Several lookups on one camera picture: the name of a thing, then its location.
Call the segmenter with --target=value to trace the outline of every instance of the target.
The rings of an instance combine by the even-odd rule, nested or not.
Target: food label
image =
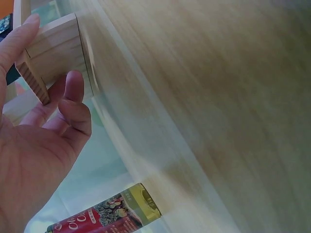
[[[133,233],[152,220],[146,217],[142,209],[144,207],[137,203],[137,197],[133,196],[130,189],[49,226],[47,232]],[[148,200],[144,199],[143,191],[139,192],[141,193],[139,202],[141,203],[141,200],[144,200],[145,206],[149,208]]]

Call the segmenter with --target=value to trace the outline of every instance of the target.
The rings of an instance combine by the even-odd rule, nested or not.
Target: can
[[[138,183],[72,217],[46,233],[133,233],[161,217],[145,187]]]

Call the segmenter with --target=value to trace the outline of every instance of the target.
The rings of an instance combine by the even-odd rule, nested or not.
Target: fingernail
[[[39,15],[38,15],[38,14],[33,14],[33,15],[29,16],[29,17],[25,20],[24,24],[27,24],[27,23],[35,24],[35,23],[38,23],[39,20],[40,20]]]

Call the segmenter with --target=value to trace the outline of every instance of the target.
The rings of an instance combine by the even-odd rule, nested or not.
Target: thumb
[[[6,73],[23,50],[33,41],[39,26],[39,15],[31,15],[21,27],[10,32],[0,43],[0,123],[6,93]]]

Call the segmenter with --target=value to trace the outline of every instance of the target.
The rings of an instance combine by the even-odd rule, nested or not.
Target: finger
[[[55,117],[45,123],[42,127],[61,136],[69,127],[69,124],[64,119],[64,116],[58,112]]]
[[[38,33],[39,25],[39,16],[32,15],[0,43],[0,118],[5,101],[6,73],[22,51],[33,41]]]
[[[70,71],[67,74],[64,99],[82,102],[84,96],[84,80],[79,71]]]
[[[91,113],[83,103],[70,100],[62,100],[58,108],[70,125],[62,137],[78,155],[92,134]]]
[[[71,71],[66,77],[66,88],[64,93],[65,100],[71,100],[81,103],[84,95],[84,80],[79,71]],[[69,124],[66,122],[64,116],[58,113],[53,119],[49,120],[43,125],[43,128],[52,130],[58,135],[62,135]]]
[[[49,89],[51,102],[47,105],[38,103],[21,121],[20,125],[32,125],[41,127],[58,107],[65,91],[66,78],[61,77]]]

